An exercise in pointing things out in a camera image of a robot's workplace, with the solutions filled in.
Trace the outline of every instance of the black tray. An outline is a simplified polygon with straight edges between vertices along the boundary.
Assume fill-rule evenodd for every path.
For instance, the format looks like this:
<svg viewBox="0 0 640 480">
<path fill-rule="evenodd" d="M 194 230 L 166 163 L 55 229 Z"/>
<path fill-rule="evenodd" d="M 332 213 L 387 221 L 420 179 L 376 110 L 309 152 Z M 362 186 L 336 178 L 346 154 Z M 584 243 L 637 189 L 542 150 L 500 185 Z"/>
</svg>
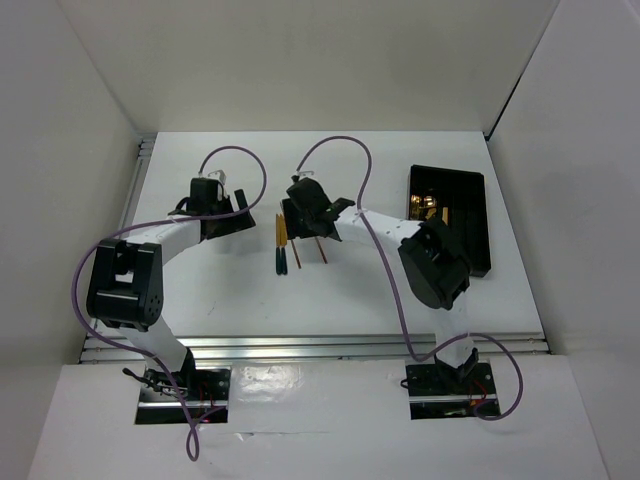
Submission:
<svg viewBox="0 0 640 480">
<path fill-rule="evenodd" d="M 426 197 L 435 200 L 435 207 L 428 205 Z M 484 277 L 491 270 L 484 175 L 413 165 L 407 216 L 410 220 L 425 220 L 428 214 L 434 214 L 430 211 L 433 208 L 462 242 L 473 264 L 471 275 Z"/>
</svg>

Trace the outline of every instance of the small stick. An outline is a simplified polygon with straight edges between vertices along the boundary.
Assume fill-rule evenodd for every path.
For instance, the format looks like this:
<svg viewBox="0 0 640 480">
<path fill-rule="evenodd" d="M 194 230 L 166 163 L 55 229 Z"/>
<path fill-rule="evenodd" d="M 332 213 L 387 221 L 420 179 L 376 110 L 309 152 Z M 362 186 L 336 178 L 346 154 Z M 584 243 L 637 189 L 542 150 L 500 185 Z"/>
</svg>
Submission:
<svg viewBox="0 0 640 480">
<path fill-rule="evenodd" d="M 298 268 L 302 268 L 300 264 L 300 257 L 298 257 L 298 250 L 296 249 L 296 244 L 291 240 L 291 246 L 293 247 L 293 256 L 296 257 L 296 263 L 298 264 Z"/>
<path fill-rule="evenodd" d="M 282 261 L 280 255 L 280 221 L 278 219 L 278 214 L 276 213 L 276 274 L 282 275 Z"/>
<path fill-rule="evenodd" d="M 280 230 L 280 261 L 282 262 L 282 274 L 287 275 L 287 227 L 284 225 L 284 215 L 278 215 L 278 228 Z"/>
<path fill-rule="evenodd" d="M 322 261 L 326 264 L 329 263 L 327 262 L 327 257 L 324 254 L 324 250 L 322 250 L 322 245 L 320 245 L 320 240 L 318 240 L 318 237 L 313 237 L 316 241 L 316 245 L 318 245 L 318 248 L 320 249 L 320 255 L 322 255 Z"/>
</svg>

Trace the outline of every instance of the white panel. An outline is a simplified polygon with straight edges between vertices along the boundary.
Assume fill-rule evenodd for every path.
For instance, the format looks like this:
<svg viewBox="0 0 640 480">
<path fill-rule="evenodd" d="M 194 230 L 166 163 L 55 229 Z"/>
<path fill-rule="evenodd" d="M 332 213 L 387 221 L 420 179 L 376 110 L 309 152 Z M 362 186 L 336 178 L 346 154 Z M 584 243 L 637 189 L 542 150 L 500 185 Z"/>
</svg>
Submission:
<svg viewBox="0 0 640 480">
<path fill-rule="evenodd" d="M 0 64 L 0 476 L 22 479 L 80 353 L 74 264 L 117 224 L 135 142 L 55 2 L 0 1 Z"/>
<path fill-rule="evenodd" d="M 540 333 L 533 296 L 502 194 L 480 132 L 352 132 L 371 148 L 373 171 L 364 206 L 404 218 L 412 164 L 481 172 L 485 177 L 492 269 L 468 291 L 474 331 Z M 164 218 L 189 192 L 201 160 L 214 148 L 243 145 L 269 173 L 257 226 L 189 249 L 164 268 L 163 315 L 179 336 L 389 335 L 400 326 L 377 252 L 353 243 L 322 240 L 329 264 L 312 239 L 296 241 L 302 269 L 287 247 L 289 275 L 275 273 L 275 222 L 280 201 L 304 153 L 329 133 L 161 133 L 144 181 L 134 222 Z M 359 146 L 333 142 L 306 164 L 330 198 L 355 198 L 366 168 Z M 256 198 L 262 177 L 246 154 L 224 152 L 207 171 L 222 168 L 227 188 Z M 391 260 L 413 333 L 433 332 L 433 311 L 411 293 L 399 257 Z"/>
<path fill-rule="evenodd" d="M 639 18 L 624 0 L 562 2 L 490 142 L 545 330 L 614 479 L 640 468 Z"/>
<path fill-rule="evenodd" d="M 492 364 L 508 406 L 515 374 Z M 492 423 L 411 421 L 402 361 L 238 367 L 229 423 L 200 429 L 195 464 L 185 425 L 133 425 L 139 388 L 121 365 L 68 366 L 29 478 L 605 480 L 566 359 L 520 365 L 521 407 Z"/>
<path fill-rule="evenodd" d="M 557 4 L 59 1 L 146 131 L 488 131 Z"/>
</svg>

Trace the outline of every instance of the cable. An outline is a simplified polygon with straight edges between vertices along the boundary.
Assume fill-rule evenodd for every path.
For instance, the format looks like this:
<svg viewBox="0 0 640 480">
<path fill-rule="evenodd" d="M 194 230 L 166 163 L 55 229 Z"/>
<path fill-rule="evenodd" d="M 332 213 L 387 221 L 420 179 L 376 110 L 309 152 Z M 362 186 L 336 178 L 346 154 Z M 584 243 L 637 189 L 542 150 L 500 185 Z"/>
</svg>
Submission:
<svg viewBox="0 0 640 480">
<path fill-rule="evenodd" d="M 450 338 L 446 342 L 443 342 L 442 344 L 438 345 L 436 348 L 431 350 L 429 353 L 426 353 L 425 355 L 422 355 L 422 356 L 419 356 L 415 352 L 415 350 L 413 349 L 413 345 L 411 344 L 411 336 L 409 335 L 409 329 L 407 328 L 407 321 L 406 321 L 406 319 L 404 317 L 404 310 L 402 308 L 402 300 L 400 299 L 400 292 L 398 291 L 398 285 L 396 284 L 396 279 L 393 276 L 393 272 L 391 271 L 391 266 L 389 265 L 389 260 L 387 259 L 387 255 L 384 253 L 384 249 L 382 248 L 382 245 L 380 244 L 380 240 L 378 239 L 378 236 L 376 235 L 376 232 L 373 230 L 373 227 L 369 223 L 369 220 L 367 220 L 367 217 L 365 215 L 364 210 L 362 210 L 362 197 L 364 196 L 364 191 L 367 188 L 367 183 L 369 182 L 369 177 L 371 176 L 371 168 L 373 166 L 373 158 L 371 156 L 371 151 L 364 144 L 364 142 L 362 142 L 361 140 L 358 140 L 355 137 L 351 137 L 351 136 L 348 136 L 348 135 L 333 135 L 333 136 L 327 137 L 327 138 L 325 138 L 323 140 L 320 140 L 318 143 L 313 145 L 309 149 L 309 151 L 307 151 L 305 156 L 302 158 L 302 161 L 300 161 L 300 164 L 298 165 L 297 171 L 300 172 L 302 170 L 302 167 L 305 164 L 305 162 L 309 159 L 311 154 L 318 147 L 320 147 L 321 145 L 323 145 L 323 144 L 325 144 L 327 142 L 331 142 L 331 141 L 334 141 L 334 140 L 347 140 L 347 141 L 350 141 L 350 142 L 357 143 L 358 145 L 360 145 L 360 147 L 362 147 L 362 149 L 365 151 L 365 154 L 367 156 L 367 170 L 366 170 L 366 173 L 364 175 L 364 179 L 362 180 L 362 185 L 360 186 L 360 190 L 358 191 L 358 197 L 356 198 L 356 208 L 358 209 L 358 213 L 360 214 L 360 217 L 362 218 L 362 223 L 364 223 L 365 227 L 367 228 L 367 231 L 369 232 L 369 235 L 371 235 L 371 239 L 373 240 L 373 243 L 376 246 L 376 249 L 378 250 L 378 254 L 380 255 L 380 259 L 382 260 L 382 265 L 384 266 L 385 272 L 387 273 L 387 278 L 389 279 L 389 285 L 391 286 L 391 291 L 393 293 L 393 299 L 394 299 L 395 304 L 396 304 L 396 310 L 398 311 L 398 320 L 400 321 L 400 328 L 402 330 L 402 337 L 404 339 L 404 343 L 407 346 L 407 350 L 409 351 L 409 355 L 411 355 L 411 358 L 413 358 L 416 362 L 421 363 L 421 362 L 424 362 L 425 360 L 430 359 L 431 357 L 433 357 L 438 352 L 440 352 L 444 348 L 448 347 L 452 343 L 455 343 L 455 342 L 457 342 L 459 340 L 463 340 L 463 339 L 465 339 L 465 338 L 467 338 L 469 336 L 482 338 L 484 340 L 488 340 L 491 343 L 497 345 L 498 348 L 500 348 L 500 350 L 502 350 L 505 353 L 507 358 L 513 364 L 513 368 L 515 369 L 516 374 L 518 376 L 518 394 L 516 396 L 515 401 L 513 402 L 513 405 L 505 413 L 503 413 L 501 415 L 497 415 L 495 417 L 488 417 L 488 416 L 482 415 L 482 414 L 478 413 L 478 406 L 476 406 L 473 409 L 473 413 L 478 418 L 481 418 L 482 420 L 488 420 L 488 421 L 501 420 L 501 419 L 503 419 L 505 417 L 508 417 L 509 415 L 511 415 L 513 413 L 513 411 L 516 408 L 518 408 L 518 405 L 520 405 L 520 401 L 522 400 L 522 394 L 524 392 L 524 379 L 522 378 L 522 372 L 520 371 L 520 366 L 518 365 L 518 362 L 516 361 L 516 359 L 513 356 L 513 354 L 511 352 L 509 352 L 507 350 L 507 348 L 502 343 L 500 343 L 497 339 L 493 338 L 490 335 L 484 334 L 484 333 L 464 333 L 462 335 L 457 335 L 455 337 Z"/>
<path fill-rule="evenodd" d="M 223 213 L 219 215 L 203 215 L 203 216 L 197 216 L 197 217 L 171 218 L 167 220 L 157 220 L 153 222 L 140 223 L 138 225 L 131 225 L 129 227 L 125 227 L 125 228 L 121 228 L 120 230 L 117 230 L 111 235 L 108 235 L 106 238 L 119 237 L 124 233 L 131 232 L 133 230 L 139 230 L 141 228 L 156 227 L 159 225 L 169 225 L 171 223 L 195 222 L 195 221 L 201 221 L 201 220 L 222 220 L 224 218 L 232 218 L 232 217 L 236 217 L 238 215 L 247 213 L 249 210 L 255 207 L 260 202 L 260 200 L 262 200 L 262 197 L 264 196 L 264 192 L 267 189 L 267 170 L 264 164 L 262 163 L 262 161 L 251 150 L 248 150 L 244 147 L 229 145 L 229 146 L 217 148 L 213 152 L 211 152 L 209 155 L 207 155 L 198 173 L 202 174 L 202 170 L 204 169 L 205 165 L 213 155 L 215 155 L 216 153 L 222 152 L 224 150 L 239 150 L 241 152 L 244 152 L 247 155 L 253 157 L 253 159 L 256 162 L 258 162 L 258 165 L 260 166 L 260 170 L 262 171 L 262 188 L 257 198 L 251 205 L 241 210 L 238 210 L 237 212 Z M 184 412 L 184 416 L 187 419 L 187 423 L 189 423 L 189 435 L 187 435 L 186 449 L 187 449 L 187 455 L 189 456 L 189 459 L 195 462 L 196 460 L 198 460 L 198 457 L 200 456 L 200 441 L 198 439 L 198 430 L 197 430 L 199 421 L 194 420 L 191 414 L 189 413 L 187 402 L 184 396 L 182 395 L 182 392 L 180 391 L 180 387 L 178 386 L 178 383 L 176 382 L 175 378 L 173 378 L 173 375 L 171 375 L 171 372 L 169 371 L 167 366 L 164 363 L 162 363 L 162 361 L 151 352 L 148 352 L 141 348 L 131 347 L 129 345 L 118 343 L 115 340 L 112 340 L 98 333 L 93 327 L 91 327 L 91 325 L 89 325 L 89 322 L 84 318 L 84 315 L 82 314 L 82 310 L 80 309 L 80 305 L 78 303 L 78 283 L 80 280 L 80 274 L 82 273 L 82 269 L 84 268 L 85 264 L 89 260 L 89 257 L 91 257 L 91 254 L 98 248 L 99 244 L 100 242 L 94 243 L 84 253 L 84 255 L 82 255 L 82 257 L 80 258 L 80 262 L 78 263 L 78 266 L 76 267 L 76 270 L 73 273 L 73 279 L 71 280 L 71 306 L 73 307 L 73 312 L 75 313 L 76 318 L 80 322 L 80 325 L 82 325 L 82 327 L 93 337 L 97 338 L 98 340 L 101 340 L 107 345 L 111 345 L 112 347 L 121 348 L 123 350 L 128 350 L 130 352 L 138 353 L 145 357 L 149 357 L 158 364 L 160 369 L 164 372 L 164 374 L 169 379 L 169 383 L 171 383 L 171 386 L 176 392 L 176 396 L 178 398 L 178 401 L 180 402 L 180 406 L 182 408 L 182 411 Z M 203 420 L 204 419 L 203 417 L 206 417 L 207 415 L 208 414 L 203 415 L 202 417 L 200 417 L 199 420 Z M 191 438 L 193 438 L 193 445 L 194 445 L 195 452 L 191 451 Z"/>
</svg>

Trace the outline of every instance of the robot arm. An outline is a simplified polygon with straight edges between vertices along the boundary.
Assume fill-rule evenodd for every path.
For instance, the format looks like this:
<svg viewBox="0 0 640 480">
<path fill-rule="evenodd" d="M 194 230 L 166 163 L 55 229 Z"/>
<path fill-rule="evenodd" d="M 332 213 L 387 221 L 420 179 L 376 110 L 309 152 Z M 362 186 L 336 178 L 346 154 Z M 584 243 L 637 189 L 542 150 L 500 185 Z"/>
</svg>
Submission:
<svg viewBox="0 0 640 480">
<path fill-rule="evenodd" d="M 127 239 L 105 239 L 94 261 L 87 311 L 106 326 L 117 329 L 135 347 L 148 351 L 172 372 L 187 396 L 196 395 L 204 372 L 195 368 L 192 352 L 173 335 L 162 317 L 162 267 L 176 255 L 204 240 L 255 226 L 249 212 L 224 220 L 180 221 L 188 217 L 233 212 L 224 190 L 224 174 L 194 178 L 190 196 L 169 214 L 175 223 L 160 225 Z M 235 192 L 239 209 L 247 206 L 242 190 Z M 169 382 L 153 359 L 147 359 L 146 382 Z"/>
<path fill-rule="evenodd" d="M 289 238 L 320 235 L 375 246 L 353 201 L 339 198 L 332 203 L 309 176 L 294 177 L 287 195 L 283 209 Z M 414 295 L 434 309 L 436 343 L 467 332 L 464 292 L 471 262 L 449 228 L 439 219 L 417 222 L 364 213 L 387 256 L 399 256 Z M 436 362 L 461 380 L 477 363 L 477 350 L 469 338 L 445 348 Z"/>
</svg>

